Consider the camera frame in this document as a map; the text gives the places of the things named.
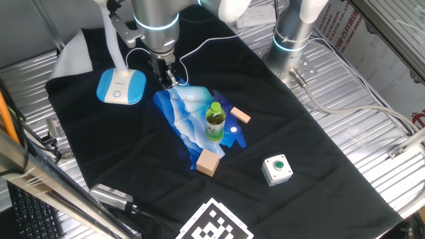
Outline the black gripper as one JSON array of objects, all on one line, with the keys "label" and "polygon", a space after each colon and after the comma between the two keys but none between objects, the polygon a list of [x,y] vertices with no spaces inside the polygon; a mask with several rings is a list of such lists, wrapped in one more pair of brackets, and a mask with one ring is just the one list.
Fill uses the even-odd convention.
[{"label": "black gripper", "polygon": [[180,84],[180,79],[175,75],[175,71],[172,69],[173,64],[167,64],[162,58],[151,57],[150,64],[153,67],[153,71],[163,85],[163,88],[170,89]]}]

